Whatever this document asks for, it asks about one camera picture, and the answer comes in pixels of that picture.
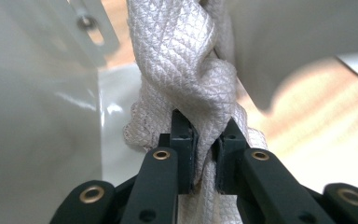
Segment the white fabric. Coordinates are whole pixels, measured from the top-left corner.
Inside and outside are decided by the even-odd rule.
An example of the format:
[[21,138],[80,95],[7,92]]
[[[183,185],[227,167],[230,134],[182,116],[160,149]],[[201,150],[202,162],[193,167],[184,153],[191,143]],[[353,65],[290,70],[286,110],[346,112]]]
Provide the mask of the white fabric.
[[196,190],[179,198],[179,223],[241,223],[235,197],[214,190],[209,149],[231,117],[251,145],[266,144],[261,133],[249,131],[236,103],[236,70],[228,62],[234,62],[234,47],[224,1],[128,0],[128,10],[143,84],[124,130],[126,140],[156,147],[178,108],[200,135]]

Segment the quilted fabric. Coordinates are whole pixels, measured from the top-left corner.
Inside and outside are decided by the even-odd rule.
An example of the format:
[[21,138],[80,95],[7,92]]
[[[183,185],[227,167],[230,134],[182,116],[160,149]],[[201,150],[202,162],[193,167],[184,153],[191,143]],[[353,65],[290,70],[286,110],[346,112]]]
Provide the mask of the quilted fabric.
[[250,144],[266,148],[261,133],[247,128],[236,103],[231,24],[219,0],[128,0],[136,62],[142,72],[139,100],[124,134],[129,144],[156,147],[178,108],[200,139],[194,194],[179,198],[180,223],[241,223],[234,196],[214,190],[210,147],[235,119]]

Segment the twisted cloth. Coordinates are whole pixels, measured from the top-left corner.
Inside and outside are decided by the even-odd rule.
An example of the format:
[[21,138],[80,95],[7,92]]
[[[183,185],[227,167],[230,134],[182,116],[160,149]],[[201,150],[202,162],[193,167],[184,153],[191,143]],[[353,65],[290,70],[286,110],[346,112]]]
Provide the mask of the twisted cloth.
[[179,223],[241,223],[236,197],[214,189],[210,147],[234,118],[251,147],[267,148],[249,129],[236,103],[231,22],[219,0],[128,0],[136,62],[142,72],[139,99],[124,135],[129,144],[156,147],[179,109],[199,133],[195,192],[179,197]]

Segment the white towel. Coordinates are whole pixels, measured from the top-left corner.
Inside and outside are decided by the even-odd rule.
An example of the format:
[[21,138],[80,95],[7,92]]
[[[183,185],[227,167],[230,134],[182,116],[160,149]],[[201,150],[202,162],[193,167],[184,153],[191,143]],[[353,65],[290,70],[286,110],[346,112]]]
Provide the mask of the white towel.
[[156,147],[178,108],[200,139],[194,194],[179,197],[179,223],[241,223],[236,197],[214,189],[210,147],[232,117],[253,147],[267,148],[248,129],[236,103],[231,22],[219,0],[128,0],[129,26],[142,88],[124,134],[129,144]]

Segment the diamond pattern texture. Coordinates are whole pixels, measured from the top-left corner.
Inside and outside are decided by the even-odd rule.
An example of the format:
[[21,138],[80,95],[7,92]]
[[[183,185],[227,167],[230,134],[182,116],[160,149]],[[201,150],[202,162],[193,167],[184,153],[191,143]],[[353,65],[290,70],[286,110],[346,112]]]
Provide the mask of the diamond pattern texture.
[[129,26],[142,88],[124,135],[129,144],[156,147],[178,108],[200,139],[194,194],[179,197],[179,223],[241,223],[234,196],[214,190],[210,147],[232,117],[251,145],[267,148],[248,129],[236,103],[231,23],[221,0],[128,0]]

